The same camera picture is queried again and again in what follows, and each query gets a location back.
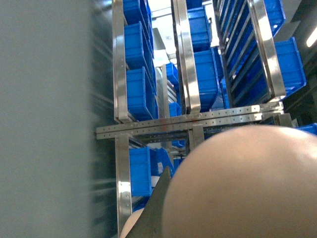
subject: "stainless steel rack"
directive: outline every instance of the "stainless steel rack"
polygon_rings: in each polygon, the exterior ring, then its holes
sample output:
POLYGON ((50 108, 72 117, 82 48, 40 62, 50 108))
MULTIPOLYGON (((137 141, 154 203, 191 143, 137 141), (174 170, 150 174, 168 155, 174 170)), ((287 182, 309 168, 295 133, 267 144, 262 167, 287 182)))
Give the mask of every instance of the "stainless steel rack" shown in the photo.
MULTIPOLYGON (((233 97, 232 92, 235 90, 235 84, 232 84, 232 82, 236 80, 236 84, 239 83, 240 75, 233 79, 232 72, 227 72, 227 62, 231 60, 230 57, 226 57, 226 55, 229 54, 229 52, 227 52, 227 46, 228 44, 234 44, 234 42, 232 42, 231 39, 228 41, 225 40, 227 38, 226 28, 219 22, 219 15, 222 12, 229 14, 229 16, 232 15, 232 13, 226 9, 224 2, 224 0, 215 1, 214 6, 216 6, 217 27, 220 38, 220 49, 223 56, 227 92, 232 107, 236 104, 237 100, 239 100, 233 97)), ((289 125, 290 117, 288 115, 285 116, 283 104, 279 102, 279 100, 285 96, 285 88, 277 61, 272 34, 270 31, 269 34, 265 31, 270 28, 270 25, 264 1, 245 0, 243 6, 249 8, 250 14, 246 22, 251 22, 254 29, 249 40, 255 37, 257 41, 257 54, 254 53, 254 58, 258 56, 261 57, 267 81, 267 94, 264 101, 271 102, 200 113, 201 104, 186 0, 171 0, 180 92, 183 102, 182 110, 184 115, 173 118, 169 117, 168 102, 175 101, 175 93, 171 86, 168 85, 166 68, 163 66, 162 74, 157 71, 159 119, 137 122, 129 114, 127 108, 127 65, 125 62, 124 49, 124 25, 126 21, 123 14, 123 0, 112 0, 114 119, 120 124, 98 127, 96 129, 96 138, 97 140, 115 140, 118 235, 120 235, 126 220, 132 213, 129 164, 129 148, 131 148, 131 146, 142 147, 148 143, 161 142, 163 143, 162 146, 168 149, 171 148, 171 141, 187 139, 189 146, 186 151, 189 152, 203 142, 205 137, 235 126, 266 122, 289 125)), ((239 58, 241 58, 244 53, 245 52, 242 51, 239 58)), ((242 72, 247 72, 251 66, 252 61, 244 66, 242 72)), ((245 87, 247 91, 250 85, 245 85, 245 87)), ((185 151, 176 152, 178 154, 185 153, 185 151)))

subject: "metal shelving frame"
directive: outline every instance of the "metal shelving frame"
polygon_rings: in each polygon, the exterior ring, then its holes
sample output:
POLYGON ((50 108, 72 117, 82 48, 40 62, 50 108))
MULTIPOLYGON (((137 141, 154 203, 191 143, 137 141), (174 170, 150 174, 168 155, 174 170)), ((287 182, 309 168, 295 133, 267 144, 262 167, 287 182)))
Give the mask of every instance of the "metal shelving frame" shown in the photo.
POLYGON ((254 101, 253 103, 265 103, 265 102, 273 102, 280 101, 286 96, 286 91, 283 83, 283 78, 281 74, 281 70, 279 67, 276 49, 274 45, 274 39, 271 32, 265 3, 264 0, 244 0, 236 21, 233 22, 233 11, 229 14, 228 24, 225 27, 224 21, 220 22, 220 16, 223 14, 227 16, 229 13, 229 3, 227 5, 224 4, 225 0, 214 0, 214 8, 215 16, 216 16, 216 25, 217 25, 217 33, 219 37, 219 45, 222 55, 223 68, 225 74, 225 81, 227 86, 227 93, 229 97, 229 103, 231 107, 236 106, 242 99, 242 97, 249 92, 249 90, 255 85, 257 80, 260 79, 260 74, 254 77, 253 81, 249 83, 249 85, 245 85, 244 94, 241 94, 237 98, 234 98, 233 93, 237 88, 237 85, 242 81, 242 79, 246 76, 249 69, 252 68, 253 64, 260 57, 261 62, 264 69, 264 76, 267 83, 267 93, 262 97, 254 101), (249 14, 246 19, 242 19, 243 11, 245 8, 249 9, 249 14), (238 23, 240 20, 244 21, 241 29, 238 29, 238 23), (247 29, 247 25, 252 23, 253 31, 249 35, 246 40, 246 43, 241 50, 238 59, 236 60, 234 66, 231 70, 228 70, 230 63, 232 62, 232 57, 234 52, 237 49, 239 40, 242 38, 245 30, 247 29), (237 32, 238 37, 237 41, 233 41, 232 37, 228 38, 229 35, 229 26, 232 26, 232 35, 237 32), (253 40, 256 40, 257 47, 251 55, 248 57, 247 61, 242 66, 241 70, 237 75, 236 70, 239 66, 240 60, 246 55, 247 49, 251 45, 253 40), (229 46, 232 46, 232 51, 228 52, 229 46))
MULTIPOLYGON (((127 109, 126 70, 124 49, 124 26, 126 20, 123 14, 123 0, 112 0, 113 20, 113 85, 114 85, 114 119, 117 125, 98 127, 96 139, 115 140, 115 162, 117 183, 117 224, 118 236, 132 213, 131 180, 129 148, 143 147, 148 143, 161 142, 164 148, 169 148, 171 141, 188 139, 187 152, 193 150, 205 139, 205 136, 218 133, 235 126, 263 123, 270 121, 275 124, 289 124, 290 117, 285 116, 283 104, 278 101, 285 95, 285 88, 278 66, 276 50, 272 35, 266 35, 269 28, 267 13, 263 0, 245 0, 250 9, 250 20, 254 27, 270 100, 266 104, 231 108, 214 112, 200 113, 201 104, 198 81, 194 60, 194 52, 187 16, 186 0, 171 0, 176 56, 178 61, 179 83, 182 99, 182 116, 169 117, 169 100, 175 100, 175 92, 168 85, 166 68, 158 75, 158 108, 160 119, 136 122, 127 109)), ((224 0, 219 0, 217 11, 223 11, 224 0)), ((225 44, 222 42, 225 34, 220 35, 220 48, 224 54, 225 44)), ((226 75, 228 96, 231 105, 235 99, 231 98, 229 77, 226 72, 224 59, 224 73, 226 75)))

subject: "plastic storage bin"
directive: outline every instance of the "plastic storage bin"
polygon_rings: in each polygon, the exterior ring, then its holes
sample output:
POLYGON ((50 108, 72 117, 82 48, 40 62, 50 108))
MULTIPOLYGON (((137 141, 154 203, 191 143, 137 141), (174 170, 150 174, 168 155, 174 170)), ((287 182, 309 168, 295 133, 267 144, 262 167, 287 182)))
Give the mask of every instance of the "plastic storage bin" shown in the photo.
POLYGON ((275 43, 287 96, 306 85, 306 77, 295 38, 275 43))
POLYGON ((221 88, 221 91, 222 91, 223 106, 224 106, 225 109, 229 109, 230 108, 230 104, 229 104, 229 98, 228 98, 228 94, 227 94, 227 87, 226 87, 225 79, 221 80, 220 88, 221 88))
POLYGON ((283 26, 286 17, 281 0, 264 0, 272 35, 275 36, 283 26))
MULTIPOLYGON (((294 38, 291 38, 288 41, 275 43, 275 47, 286 89, 286 95, 290 96, 306 85, 306 77, 301 57, 297 50, 294 38)), ((254 77, 257 77, 257 75, 260 75, 259 80, 251 88, 250 92, 245 94, 243 100, 241 100, 241 102, 236 106, 251 105, 257 103, 260 99, 265 99, 265 95, 267 93, 267 83, 260 59, 255 62, 252 69, 248 72, 247 77, 236 90, 234 97, 237 98, 238 95, 245 90, 245 85, 248 85, 254 77)))
POLYGON ((180 164, 183 162, 184 159, 174 159, 174 169, 177 171, 180 164))
POLYGON ((129 25, 141 22, 153 55, 152 13, 144 0, 123 0, 123 12, 129 25))
POLYGON ((298 127, 297 129, 317 135, 317 123, 301 126, 301 127, 298 127))
POLYGON ((149 48, 149 42, 145 38, 141 22, 124 27, 125 59, 130 69, 145 67, 150 76, 152 91, 156 94, 154 82, 153 59, 149 48))
POLYGON ((178 86, 178 71, 173 63, 168 63, 166 65, 166 75, 167 79, 174 85, 178 86))
POLYGON ((211 44, 211 32, 205 7, 188 10, 188 19, 194 52, 209 49, 211 44))
MULTIPOLYGON (((283 26, 284 22, 285 22, 285 14, 284 14, 284 10, 283 10, 283 6, 281 3, 281 0, 265 0, 265 6, 266 6, 266 11, 267 11, 267 15, 268 15, 268 19, 269 19, 269 23, 271 26, 271 31, 273 36, 277 34, 277 32, 279 31, 279 29, 283 26)), ((229 63, 229 71, 233 68, 233 66, 235 65, 236 61, 238 60, 238 57, 242 51, 242 49, 244 48, 244 46, 246 45, 246 42, 251 34, 251 32, 253 31, 253 27, 251 24, 251 20, 249 21, 249 24, 247 25, 247 27, 245 28, 244 34, 242 35, 242 37, 240 38, 240 40, 238 40, 238 36, 239 36, 239 29, 242 29, 244 23, 245 23, 245 19, 247 18, 247 15, 249 14, 249 9, 247 7, 247 5, 244 7, 244 10, 242 11, 242 16, 240 17, 240 20, 238 22, 238 27, 237 27, 237 31, 234 35, 231 35, 231 33, 229 34, 228 38, 232 37, 232 41, 231 44, 228 48, 228 53, 226 55, 226 57, 229 57, 229 55, 231 54, 233 47, 235 45, 235 42, 239 42, 237 44, 236 50, 233 53, 232 59, 230 60, 229 63)), ((232 30, 233 24, 230 23, 230 30, 232 30)), ((244 62, 247 60, 247 58, 249 57, 251 51, 253 50, 254 46, 256 45, 256 40, 253 39, 250 44, 249 47, 246 50, 246 53, 244 55, 244 57, 242 57, 242 59, 239 61, 238 67, 237 67, 237 71, 236 74, 239 72, 239 70, 241 69, 242 65, 244 64, 244 62)))
POLYGON ((166 166, 169 166, 170 175, 173 177, 175 169, 165 149, 161 148, 157 150, 157 160, 162 162, 164 169, 166 166))
POLYGON ((163 164, 161 160, 158 160, 156 150, 150 150, 151 161, 151 176, 161 176, 163 173, 163 164))
POLYGON ((187 9, 197 8, 203 6, 203 0, 186 0, 187 9))
MULTIPOLYGON (((182 115, 182 109, 178 103, 169 104, 169 116, 176 117, 182 115)), ((185 146, 185 140, 174 140, 172 146, 183 148, 185 146)))
POLYGON ((157 118, 156 100, 144 67, 127 71, 128 111, 138 121, 157 118))
POLYGON ((212 49, 194 54, 201 112, 208 112, 218 95, 217 71, 212 49))
POLYGON ((132 196, 152 194, 150 148, 130 149, 130 176, 132 196))

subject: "gray wall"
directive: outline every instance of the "gray wall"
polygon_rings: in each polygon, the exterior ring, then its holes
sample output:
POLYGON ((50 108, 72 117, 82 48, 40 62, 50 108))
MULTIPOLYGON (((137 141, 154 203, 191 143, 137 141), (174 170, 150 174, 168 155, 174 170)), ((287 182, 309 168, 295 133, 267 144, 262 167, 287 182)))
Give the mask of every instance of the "gray wall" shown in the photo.
POLYGON ((113 123, 112 63, 92 47, 111 18, 91 5, 0 0, 1 238, 115 234, 113 143, 94 140, 113 123))

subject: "round beige object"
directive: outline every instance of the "round beige object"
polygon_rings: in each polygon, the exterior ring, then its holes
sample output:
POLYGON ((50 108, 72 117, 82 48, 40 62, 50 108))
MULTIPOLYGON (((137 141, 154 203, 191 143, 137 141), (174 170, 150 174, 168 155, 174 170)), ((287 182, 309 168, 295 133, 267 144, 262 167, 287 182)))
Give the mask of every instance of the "round beige object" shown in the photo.
POLYGON ((136 224, 137 220, 141 216, 143 210, 144 210, 144 208, 132 213, 132 215, 129 217, 129 219, 124 224, 124 227, 122 229, 120 238, 125 238, 129 234, 129 232, 131 231, 131 229, 134 227, 134 225, 136 224))
POLYGON ((317 237, 317 137, 244 126, 197 147, 171 181, 165 238, 317 237))

